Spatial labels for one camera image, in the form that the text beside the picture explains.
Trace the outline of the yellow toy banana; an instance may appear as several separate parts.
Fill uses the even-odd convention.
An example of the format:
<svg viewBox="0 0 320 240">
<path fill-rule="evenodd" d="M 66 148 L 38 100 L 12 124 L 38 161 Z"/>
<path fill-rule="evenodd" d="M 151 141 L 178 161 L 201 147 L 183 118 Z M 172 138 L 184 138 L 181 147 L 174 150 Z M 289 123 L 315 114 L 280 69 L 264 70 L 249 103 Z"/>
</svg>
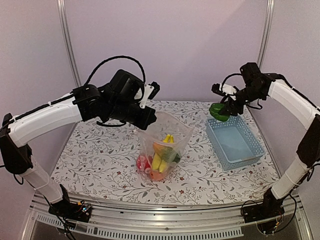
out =
<svg viewBox="0 0 320 240">
<path fill-rule="evenodd" d="M 174 137 L 170 134 L 167 134 L 163 142 L 173 143 Z M 159 173 L 163 173 L 166 167 L 167 167 L 167 163 L 160 157 L 158 153 L 155 152 L 152 159 L 152 163 L 151 163 L 151 169 L 153 171 L 158 171 Z"/>
</svg>

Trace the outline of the light blue perforated basket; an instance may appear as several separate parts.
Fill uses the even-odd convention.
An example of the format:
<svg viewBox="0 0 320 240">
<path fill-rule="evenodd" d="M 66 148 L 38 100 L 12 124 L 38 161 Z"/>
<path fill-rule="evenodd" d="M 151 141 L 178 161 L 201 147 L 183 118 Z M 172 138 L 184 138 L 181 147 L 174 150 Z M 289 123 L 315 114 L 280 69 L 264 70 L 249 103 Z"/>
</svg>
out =
<svg viewBox="0 0 320 240">
<path fill-rule="evenodd" d="M 231 116 L 222 122 L 208 118 L 206 133 L 225 171 L 257 163 L 265 150 L 240 116 Z"/>
</svg>

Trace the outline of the clear zip top bag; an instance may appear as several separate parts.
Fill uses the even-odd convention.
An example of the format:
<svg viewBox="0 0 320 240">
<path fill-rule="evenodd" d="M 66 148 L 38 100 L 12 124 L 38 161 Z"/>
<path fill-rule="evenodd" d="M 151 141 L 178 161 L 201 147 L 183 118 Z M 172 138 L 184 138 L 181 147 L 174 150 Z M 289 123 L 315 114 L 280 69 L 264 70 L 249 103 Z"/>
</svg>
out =
<svg viewBox="0 0 320 240">
<path fill-rule="evenodd" d="M 173 154 L 170 159 L 163 159 L 166 162 L 166 169 L 162 173 L 166 173 L 166 177 L 171 173 L 174 168 L 179 164 L 172 162 L 175 155 L 179 154 L 181 159 L 184 155 L 187 144 L 193 134 L 194 128 L 186 125 L 182 121 L 178 120 L 173 115 L 164 112 L 157 111 L 156 122 L 148 126 L 147 130 L 137 130 L 136 134 L 139 140 L 139 155 L 151 156 L 152 161 L 155 154 L 153 149 L 153 143 L 159 143 L 161 145 L 170 146 L 173 148 Z M 174 142 L 165 143 L 163 140 L 167 135 L 172 135 Z M 149 174 L 138 172 L 146 179 L 150 179 L 151 172 L 158 172 L 157 170 L 152 170 Z"/>
</svg>

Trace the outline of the green toy watermelon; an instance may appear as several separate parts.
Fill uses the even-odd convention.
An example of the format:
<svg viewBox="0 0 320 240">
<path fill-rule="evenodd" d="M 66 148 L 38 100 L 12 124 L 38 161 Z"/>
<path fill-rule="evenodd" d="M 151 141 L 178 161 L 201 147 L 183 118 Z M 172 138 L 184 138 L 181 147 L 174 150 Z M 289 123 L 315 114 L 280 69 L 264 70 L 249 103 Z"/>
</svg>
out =
<svg viewBox="0 0 320 240">
<path fill-rule="evenodd" d="M 173 158 L 172 162 L 178 164 L 180 162 L 180 160 L 181 160 L 181 156 L 177 153 L 175 155 L 175 157 Z"/>
</svg>

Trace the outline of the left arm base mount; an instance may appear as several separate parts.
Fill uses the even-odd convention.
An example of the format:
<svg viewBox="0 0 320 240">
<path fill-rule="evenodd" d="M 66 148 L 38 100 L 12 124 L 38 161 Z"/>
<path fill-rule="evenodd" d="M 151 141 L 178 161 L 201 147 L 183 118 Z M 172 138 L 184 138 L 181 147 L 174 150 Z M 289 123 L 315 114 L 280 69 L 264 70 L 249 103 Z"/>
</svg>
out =
<svg viewBox="0 0 320 240">
<path fill-rule="evenodd" d="M 66 188 L 60 184 L 62 190 L 62 200 L 51 203 L 48 212 L 52 215 L 65 219 L 88 223 L 92 214 L 92 205 L 84 200 L 77 203 L 70 202 Z"/>
</svg>

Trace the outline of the red toy apple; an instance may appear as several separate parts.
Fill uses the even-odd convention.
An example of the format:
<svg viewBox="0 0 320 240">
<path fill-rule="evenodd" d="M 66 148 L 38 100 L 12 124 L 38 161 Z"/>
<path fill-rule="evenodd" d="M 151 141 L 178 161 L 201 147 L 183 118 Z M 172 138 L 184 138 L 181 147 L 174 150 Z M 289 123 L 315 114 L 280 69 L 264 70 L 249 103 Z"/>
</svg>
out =
<svg viewBox="0 0 320 240">
<path fill-rule="evenodd" d="M 151 168 L 152 157 L 150 155 L 139 155 L 136 160 L 137 169 L 143 174 L 149 174 L 152 170 Z"/>
</svg>

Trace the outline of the green toy pepper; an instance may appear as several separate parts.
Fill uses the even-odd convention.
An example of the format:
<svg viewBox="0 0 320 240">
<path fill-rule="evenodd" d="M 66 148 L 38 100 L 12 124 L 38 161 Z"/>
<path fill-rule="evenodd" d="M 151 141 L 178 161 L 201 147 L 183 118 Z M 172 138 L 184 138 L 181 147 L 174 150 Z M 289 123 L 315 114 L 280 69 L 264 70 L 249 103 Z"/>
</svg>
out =
<svg viewBox="0 0 320 240">
<path fill-rule="evenodd" d="M 224 103 L 212 103 L 209 107 L 210 115 L 220 122 L 226 122 L 229 120 L 229 115 L 221 115 L 219 114 L 220 110 L 225 106 Z"/>
</svg>

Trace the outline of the orange toy orange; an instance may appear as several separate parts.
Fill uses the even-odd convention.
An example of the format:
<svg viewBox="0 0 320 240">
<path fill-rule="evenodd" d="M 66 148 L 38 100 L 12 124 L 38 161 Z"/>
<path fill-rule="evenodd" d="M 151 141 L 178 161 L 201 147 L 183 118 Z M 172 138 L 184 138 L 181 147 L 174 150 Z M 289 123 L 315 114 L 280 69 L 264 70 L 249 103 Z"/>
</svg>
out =
<svg viewBox="0 0 320 240">
<path fill-rule="evenodd" d="M 155 172 L 155 171 L 152 171 L 149 174 L 149 177 L 152 181 L 162 181 L 166 176 L 167 176 L 166 173 L 159 173 L 159 172 Z"/>
</svg>

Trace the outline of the orange green toy mango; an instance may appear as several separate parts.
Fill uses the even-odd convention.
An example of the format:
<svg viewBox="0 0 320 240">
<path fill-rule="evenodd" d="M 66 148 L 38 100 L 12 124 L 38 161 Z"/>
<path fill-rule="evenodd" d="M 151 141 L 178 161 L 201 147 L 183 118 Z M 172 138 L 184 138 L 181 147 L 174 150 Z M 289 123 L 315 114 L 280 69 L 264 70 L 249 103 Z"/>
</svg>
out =
<svg viewBox="0 0 320 240">
<path fill-rule="evenodd" d="M 172 157 L 173 148 L 171 146 L 154 142 L 152 147 L 154 149 L 154 152 L 158 154 L 161 159 L 168 160 Z"/>
</svg>

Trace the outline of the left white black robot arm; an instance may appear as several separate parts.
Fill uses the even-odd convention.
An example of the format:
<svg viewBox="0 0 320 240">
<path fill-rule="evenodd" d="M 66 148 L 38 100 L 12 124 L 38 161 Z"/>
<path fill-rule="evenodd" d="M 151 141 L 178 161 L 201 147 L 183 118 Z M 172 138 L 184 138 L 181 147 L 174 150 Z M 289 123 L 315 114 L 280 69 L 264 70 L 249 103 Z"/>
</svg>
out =
<svg viewBox="0 0 320 240">
<path fill-rule="evenodd" d="M 135 75 L 120 69 L 107 84 L 96 87 L 84 84 L 62 98 L 48 102 L 18 116 L 5 115 L 0 129 L 0 153 L 5 169 L 30 183 L 54 205 L 63 216 L 74 213 L 74 205 L 66 192 L 32 159 L 28 143 L 48 132 L 69 124 L 99 118 L 99 126 L 118 120 L 146 130 L 157 118 L 155 110 L 147 107 L 159 92 L 156 82 L 146 84 Z"/>
</svg>

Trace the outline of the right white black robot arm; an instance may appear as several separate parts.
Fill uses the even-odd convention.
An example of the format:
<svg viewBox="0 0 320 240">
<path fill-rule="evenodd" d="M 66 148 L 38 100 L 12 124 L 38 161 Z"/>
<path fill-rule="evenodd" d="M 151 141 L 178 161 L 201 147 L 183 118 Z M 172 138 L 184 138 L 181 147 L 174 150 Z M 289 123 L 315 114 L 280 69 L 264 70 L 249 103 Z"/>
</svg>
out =
<svg viewBox="0 0 320 240">
<path fill-rule="evenodd" d="M 278 210 L 278 203 L 297 188 L 312 173 L 313 167 L 320 162 L 320 108 L 294 88 L 286 78 L 275 72 L 263 73 L 255 62 L 248 62 L 240 67 L 236 74 L 244 81 L 241 89 L 228 85 L 224 79 L 214 84 L 212 91 L 223 96 L 221 116 L 238 116 L 252 102 L 271 99 L 283 107 L 284 113 L 295 122 L 293 130 L 300 127 L 301 141 L 296 140 L 296 153 L 292 163 L 282 177 L 268 190 L 266 200 L 259 206 L 258 213 L 262 218 L 269 218 Z"/>
</svg>

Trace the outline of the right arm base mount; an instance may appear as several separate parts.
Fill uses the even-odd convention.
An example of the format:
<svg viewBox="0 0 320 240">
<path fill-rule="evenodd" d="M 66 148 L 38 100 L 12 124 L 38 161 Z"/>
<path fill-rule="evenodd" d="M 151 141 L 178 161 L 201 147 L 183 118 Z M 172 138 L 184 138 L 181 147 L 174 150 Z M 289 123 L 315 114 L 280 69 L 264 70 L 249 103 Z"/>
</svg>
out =
<svg viewBox="0 0 320 240">
<path fill-rule="evenodd" d="M 254 203 L 253 205 L 241 206 L 240 213 L 245 223 L 257 222 L 269 218 L 275 218 L 285 213 L 283 207 L 284 197 L 277 199 L 271 189 L 268 189 L 263 195 L 262 203 Z M 274 234 L 280 225 L 278 220 L 271 220 L 259 223 L 258 230 L 265 235 Z"/>
</svg>

